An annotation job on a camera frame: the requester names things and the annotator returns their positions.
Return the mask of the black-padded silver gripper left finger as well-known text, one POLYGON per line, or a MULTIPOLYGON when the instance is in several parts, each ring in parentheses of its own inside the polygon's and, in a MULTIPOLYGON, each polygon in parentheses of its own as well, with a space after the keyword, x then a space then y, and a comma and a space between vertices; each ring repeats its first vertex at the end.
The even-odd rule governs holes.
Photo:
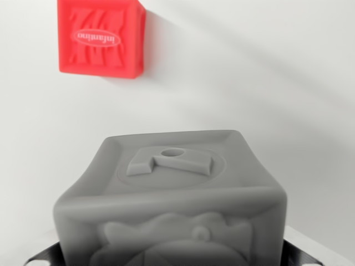
POLYGON ((63 253, 60 243, 57 242, 38 254, 29 258, 25 266, 63 266, 63 253))

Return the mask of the black-padded silver gripper right finger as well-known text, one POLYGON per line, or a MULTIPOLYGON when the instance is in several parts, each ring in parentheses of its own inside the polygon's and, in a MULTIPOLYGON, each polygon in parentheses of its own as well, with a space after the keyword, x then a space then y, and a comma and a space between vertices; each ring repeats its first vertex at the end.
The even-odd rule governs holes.
POLYGON ((344 257, 286 226, 282 265, 344 265, 344 257))

